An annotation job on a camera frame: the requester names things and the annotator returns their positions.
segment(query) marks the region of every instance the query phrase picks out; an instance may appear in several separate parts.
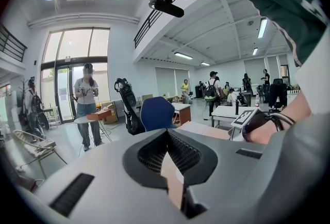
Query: white chair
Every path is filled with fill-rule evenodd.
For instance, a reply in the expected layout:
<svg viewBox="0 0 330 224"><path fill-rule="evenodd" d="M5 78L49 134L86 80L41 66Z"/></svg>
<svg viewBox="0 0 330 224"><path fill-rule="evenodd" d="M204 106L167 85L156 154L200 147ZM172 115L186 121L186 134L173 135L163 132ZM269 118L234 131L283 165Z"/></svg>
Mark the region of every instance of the white chair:
<svg viewBox="0 0 330 224"><path fill-rule="evenodd" d="M45 159L46 157L50 156L51 154L55 153L65 164L66 161L57 153L55 147L41 147L37 143L29 143L25 136L31 136L39 140L43 140L43 138L37 137L35 135L32 135L30 133L24 132L24 131L19 131L15 130L13 132L14 136L23 144L24 148L26 151L32 155L35 159L31 161L28 164L33 163L34 161L38 160L38 163L40 165L41 172L45 179L47 179L46 173L42 167L41 160Z"/></svg>

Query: jeans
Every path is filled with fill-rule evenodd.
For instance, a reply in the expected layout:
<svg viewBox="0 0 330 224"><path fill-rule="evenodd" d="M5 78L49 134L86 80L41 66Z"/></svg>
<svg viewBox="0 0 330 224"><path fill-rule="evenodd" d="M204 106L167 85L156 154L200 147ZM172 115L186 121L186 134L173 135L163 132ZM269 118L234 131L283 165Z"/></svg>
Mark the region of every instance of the jeans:
<svg viewBox="0 0 330 224"><path fill-rule="evenodd" d="M79 104L77 103L77 118L84 117L88 114L92 114L96 112L96 104ZM98 121L90 122L92 134L94 138L95 146L101 144L101 136L100 136L100 124ZM88 134L88 123L85 124L78 124L79 132L82 136L82 144L88 148L91 145L91 141L89 139Z"/></svg>
<svg viewBox="0 0 330 224"><path fill-rule="evenodd" d="M265 103L269 102L269 88L270 85L263 85L263 92L265 93Z"/></svg>
<svg viewBox="0 0 330 224"><path fill-rule="evenodd" d="M30 126L32 133L35 134L36 136L44 139L45 135L43 134L43 129L41 127L41 124L40 124L40 121L38 118L38 114L30 113L27 116L27 120L29 122L29 126Z"/></svg>
<svg viewBox="0 0 330 224"><path fill-rule="evenodd" d="M187 94L187 92L182 92L182 94L185 96L185 98L184 98L184 100L183 100L183 103L184 103L184 104L189 104L190 97L189 97L189 95Z"/></svg>
<svg viewBox="0 0 330 224"><path fill-rule="evenodd" d="M220 98L216 97L214 101L209 101L208 104L209 104L209 116L212 116L214 105L216 105L216 108L220 106Z"/></svg>

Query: blue chair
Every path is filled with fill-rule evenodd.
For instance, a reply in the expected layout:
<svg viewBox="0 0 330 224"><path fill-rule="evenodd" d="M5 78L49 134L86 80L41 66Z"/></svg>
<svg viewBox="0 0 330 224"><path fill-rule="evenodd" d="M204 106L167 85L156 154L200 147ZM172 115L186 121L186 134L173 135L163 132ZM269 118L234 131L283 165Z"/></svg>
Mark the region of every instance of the blue chair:
<svg viewBox="0 0 330 224"><path fill-rule="evenodd" d="M172 123L174 112L174 106L163 97L144 100L141 107L141 121L145 131L176 129Z"/></svg>

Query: yellow shirt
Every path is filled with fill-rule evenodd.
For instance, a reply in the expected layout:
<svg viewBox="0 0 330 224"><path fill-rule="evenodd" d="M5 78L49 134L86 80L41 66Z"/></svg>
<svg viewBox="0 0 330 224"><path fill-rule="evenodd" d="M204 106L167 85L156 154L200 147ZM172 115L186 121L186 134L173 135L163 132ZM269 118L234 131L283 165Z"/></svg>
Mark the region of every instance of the yellow shirt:
<svg viewBox="0 0 330 224"><path fill-rule="evenodd" d="M188 89L189 89L188 84L183 83L181 87L183 87L182 92L188 92Z"/></svg>

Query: black railing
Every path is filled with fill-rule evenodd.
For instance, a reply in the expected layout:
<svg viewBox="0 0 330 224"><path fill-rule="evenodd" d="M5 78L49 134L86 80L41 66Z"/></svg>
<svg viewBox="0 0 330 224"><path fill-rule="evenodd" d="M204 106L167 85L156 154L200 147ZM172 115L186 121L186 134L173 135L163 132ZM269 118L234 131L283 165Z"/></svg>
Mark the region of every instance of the black railing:
<svg viewBox="0 0 330 224"><path fill-rule="evenodd" d="M139 45L140 41L143 39L144 35L148 32L151 26L155 23L155 21L160 17L162 14L161 11L153 10L151 11L150 15L146 18L143 25L139 29L138 33L134 38L135 48Z"/></svg>
<svg viewBox="0 0 330 224"><path fill-rule="evenodd" d="M0 51L22 62L27 47L13 36L3 25L0 26Z"/></svg>

